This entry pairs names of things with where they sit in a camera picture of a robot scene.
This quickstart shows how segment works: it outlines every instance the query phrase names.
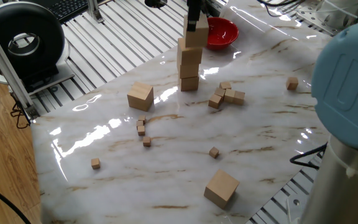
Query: marble table surface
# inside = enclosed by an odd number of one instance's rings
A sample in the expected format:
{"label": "marble table surface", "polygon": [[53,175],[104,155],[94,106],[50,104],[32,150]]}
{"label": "marble table surface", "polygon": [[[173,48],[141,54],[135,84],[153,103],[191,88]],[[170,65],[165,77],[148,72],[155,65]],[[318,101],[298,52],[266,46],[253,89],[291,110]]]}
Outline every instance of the marble table surface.
{"label": "marble table surface", "polygon": [[[310,94],[314,62],[329,37],[257,1],[232,0],[223,17],[240,29],[226,50],[204,49],[198,91],[177,86],[177,49],[35,120],[44,210],[61,223],[245,223],[299,170],[289,158],[327,141]],[[287,77],[298,77],[287,91]],[[134,82],[154,87],[149,112],[128,107]],[[219,82],[244,106],[208,107]],[[145,148],[135,122],[146,114]],[[212,147],[221,155],[208,155]],[[93,170],[98,157],[101,168]],[[222,169],[240,181],[225,210],[203,197]]]}

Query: white cable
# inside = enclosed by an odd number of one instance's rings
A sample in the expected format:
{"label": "white cable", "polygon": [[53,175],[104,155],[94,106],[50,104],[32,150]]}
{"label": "white cable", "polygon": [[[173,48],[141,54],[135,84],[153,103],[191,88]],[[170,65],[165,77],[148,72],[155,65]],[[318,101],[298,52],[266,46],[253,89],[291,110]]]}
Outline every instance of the white cable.
{"label": "white cable", "polygon": [[356,18],[356,19],[358,18],[358,16],[355,16],[355,15],[351,14],[350,12],[347,12],[347,11],[341,9],[340,7],[337,7],[335,4],[333,4],[332,2],[330,2],[328,0],[325,0],[325,2],[328,3],[329,5],[331,5],[332,7],[336,8],[337,10],[345,13],[348,16],[351,16],[351,17]]}

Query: small wooden cube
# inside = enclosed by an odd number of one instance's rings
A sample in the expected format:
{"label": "small wooden cube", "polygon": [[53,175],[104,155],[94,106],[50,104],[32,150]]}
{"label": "small wooden cube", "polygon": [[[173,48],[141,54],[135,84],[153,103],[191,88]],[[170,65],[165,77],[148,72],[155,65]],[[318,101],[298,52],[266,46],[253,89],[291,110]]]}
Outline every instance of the small wooden cube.
{"label": "small wooden cube", "polygon": [[212,156],[212,158],[216,159],[219,155],[219,149],[213,147],[211,150],[209,150],[209,155]]}
{"label": "small wooden cube", "polygon": [[201,63],[203,56],[202,48],[185,47],[185,40],[178,39],[177,63],[179,65],[198,65]]}
{"label": "small wooden cube", "polygon": [[223,101],[228,103],[233,103],[234,95],[236,95],[236,91],[227,89],[226,92],[224,93]]}
{"label": "small wooden cube", "polygon": [[215,95],[224,97],[224,93],[225,93],[225,92],[226,92],[226,90],[224,90],[224,89],[216,88],[216,90],[215,90]]}
{"label": "small wooden cube", "polygon": [[143,124],[146,123],[146,115],[140,115],[138,121],[142,121]]}
{"label": "small wooden cube", "polygon": [[215,109],[219,109],[219,106],[221,105],[221,103],[222,103],[222,97],[213,94],[208,101],[208,106],[215,108]]}
{"label": "small wooden cube", "polygon": [[201,13],[194,32],[187,31],[187,15],[185,15],[183,36],[186,47],[206,47],[208,43],[209,25],[205,14]]}
{"label": "small wooden cube", "polygon": [[219,169],[205,187],[204,197],[224,209],[239,184],[238,180]]}
{"label": "small wooden cube", "polygon": [[127,97],[131,108],[148,111],[154,103],[153,87],[148,84],[135,82]]}
{"label": "small wooden cube", "polygon": [[290,77],[287,79],[287,90],[296,90],[298,87],[298,78],[297,77]]}
{"label": "small wooden cube", "polygon": [[150,137],[143,137],[143,146],[150,147],[152,145],[152,139]]}
{"label": "small wooden cube", "polygon": [[137,127],[137,134],[139,136],[144,136],[146,134],[146,129],[144,126]]}
{"label": "small wooden cube", "polygon": [[100,160],[99,158],[94,158],[91,160],[92,169],[99,169],[100,168]]}
{"label": "small wooden cube", "polygon": [[198,90],[199,77],[193,78],[180,78],[179,79],[179,89],[180,91],[194,91]]}
{"label": "small wooden cube", "polygon": [[243,93],[241,91],[236,91],[234,94],[233,103],[236,105],[243,105],[245,96],[246,93]]}
{"label": "small wooden cube", "polygon": [[139,126],[143,126],[143,121],[136,121],[136,126],[139,127]]}
{"label": "small wooden cube", "polygon": [[231,85],[229,82],[221,82],[219,84],[219,88],[224,89],[224,90],[227,90],[227,89],[231,90]]}
{"label": "small wooden cube", "polygon": [[181,65],[177,61],[179,78],[192,78],[198,77],[199,64],[194,65]]}

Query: large wooden cube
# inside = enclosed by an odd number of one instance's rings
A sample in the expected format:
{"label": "large wooden cube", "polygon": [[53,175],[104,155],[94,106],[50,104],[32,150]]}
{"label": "large wooden cube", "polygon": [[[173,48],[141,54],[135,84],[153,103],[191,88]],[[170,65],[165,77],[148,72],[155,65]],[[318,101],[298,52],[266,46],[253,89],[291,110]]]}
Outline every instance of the large wooden cube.
{"label": "large wooden cube", "polygon": [[179,79],[179,89],[180,91],[194,91],[198,90],[198,81],[199,77],[193,78],[180,78]]}
{"label": "large wooden cube", "polygon": [[181,65],[177,61],[179,78],[192,78],[198,76],[199,64],[194,65]]}
{"label": "large wooden cube", "polygon": [[187,31],[187,15],[185,15],[183,25],[183,36],[186,47],[206,47],[208,43],[208,19],[205,14],[200,14],[200,19],[196,24],[194,32]]}
{"label": "large wooden cube", "polygon": [[153,87],[148,84],[135,82],[127,96],[129,106],[138,110],[148,111],[154,103]]}
{"label": "large wooden cube", "polygon": [[201,63],[203,56],[202,48],[185,47],[185,40],[178,39],[178,55],[177,60],[179,65],[198,65]]}
{"label": "large wooden cube", "polygon": [[204,196],[224,209],[239,184],[238,180],[219,169],[205,187]]}

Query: stacked wooden blocks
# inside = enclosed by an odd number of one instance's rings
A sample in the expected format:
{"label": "stacked wooden blocks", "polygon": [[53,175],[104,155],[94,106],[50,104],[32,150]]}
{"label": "stacked wooden blocks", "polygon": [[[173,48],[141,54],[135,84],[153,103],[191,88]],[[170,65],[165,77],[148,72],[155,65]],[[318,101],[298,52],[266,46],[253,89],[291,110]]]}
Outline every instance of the stacked wooden blocks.
{"label": "stacked wooden blocks", "polygon": [[221,82],[219,88],[215,90],[215,93],[209,99],[208,106],[219,109],[222,102],[243,105],[245,95],[241,91],[232,90],[229,82]]}
{"label": "stacked wooden blocks", "polygon": [[198,69],[203,47],[207,45],[209,26],[206,15],[202,13],[194,32],[187,31],[187,16],[184,23],[184,38],[178,39],[178,85],[180,91],[193,91],[198,90]]}
{"label": "stacked wooden blocks", "polygon": [[127,97],[131,108],[148,111],[154,103],[153,87],[148,84],[135,82]]}

